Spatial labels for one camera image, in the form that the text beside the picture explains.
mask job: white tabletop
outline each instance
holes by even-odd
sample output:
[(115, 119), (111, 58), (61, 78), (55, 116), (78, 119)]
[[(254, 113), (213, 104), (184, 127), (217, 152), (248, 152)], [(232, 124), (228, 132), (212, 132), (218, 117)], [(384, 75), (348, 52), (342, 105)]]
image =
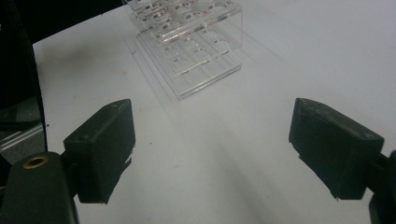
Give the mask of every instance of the white tabletop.
[(81, 223), (370, 223), (288, 141), (294, 100), (320, 101), (396, 148), (396, 3), (246, 1), (242, 69), (184, 100), (153, 75), (124, 8), (34, 45), (49, 150), (103, 105), (133, 103), (136, 147), (109, 204)]

